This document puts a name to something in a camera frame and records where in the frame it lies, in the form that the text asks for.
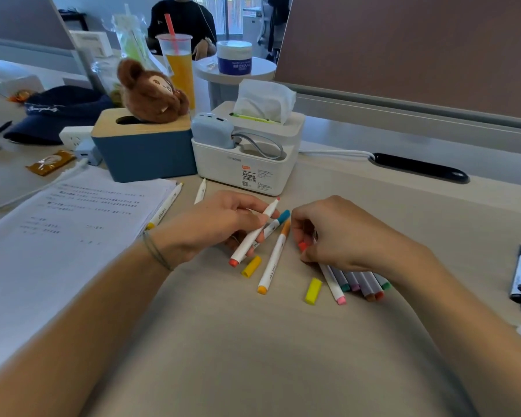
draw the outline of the plush toy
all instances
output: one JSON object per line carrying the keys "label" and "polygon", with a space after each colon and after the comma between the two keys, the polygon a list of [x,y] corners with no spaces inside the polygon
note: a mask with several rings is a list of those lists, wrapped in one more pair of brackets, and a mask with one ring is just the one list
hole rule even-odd
{"label": "plush toy", "polygon": [[141,121],[170,123],[189,110],[187,95],[175,89],[168,76],[145,70],[138,61],[122,60],[118,79],[124,86],[124,106]]}

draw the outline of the plastic cup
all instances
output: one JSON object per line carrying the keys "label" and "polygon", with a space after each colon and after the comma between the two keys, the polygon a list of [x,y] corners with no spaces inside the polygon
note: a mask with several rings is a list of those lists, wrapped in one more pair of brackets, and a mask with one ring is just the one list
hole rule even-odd
{"label": "plastic cup", "polygon": [[195,109],[195,85],[191,60],[191,35],[169,33],[157,35],[162,55],[172,68],[172,82],[176,89],[184,91],[189,98],[189,108]]}

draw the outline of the blue and white jar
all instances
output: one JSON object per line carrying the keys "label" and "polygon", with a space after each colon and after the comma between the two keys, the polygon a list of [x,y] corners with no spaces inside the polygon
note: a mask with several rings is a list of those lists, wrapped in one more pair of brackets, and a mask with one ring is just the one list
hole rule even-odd
{"label": "blue and white jar", "polygon": [[218,41],[216,43],[216,51],[220,73],[232,76],[251,74],[252,43],[246,41]]}

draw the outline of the blue tissue box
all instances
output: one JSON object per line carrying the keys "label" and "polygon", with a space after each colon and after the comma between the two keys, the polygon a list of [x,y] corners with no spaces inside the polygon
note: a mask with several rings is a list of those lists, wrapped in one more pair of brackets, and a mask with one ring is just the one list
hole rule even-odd
{"label": "blue tissue box", "polygon": [[189,115],[157,125],[140,122],[125,108],[106,109],[91,136],[119,183],[197,174]]}

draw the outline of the red straw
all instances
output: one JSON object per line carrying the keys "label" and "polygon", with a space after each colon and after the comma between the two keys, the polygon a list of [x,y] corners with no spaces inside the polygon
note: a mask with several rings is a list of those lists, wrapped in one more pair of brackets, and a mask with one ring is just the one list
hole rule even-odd
{"label": "red straw", "polygon": [[175,31],[174,24],[172,23],[172,18],[169,13],[164,14],[164,19],[166,19],[166,24],[168,25],[168,31],[170,32],[173,40],[172,44],[174,45],[175,55],[179,55],[178,43],[175,41]]}

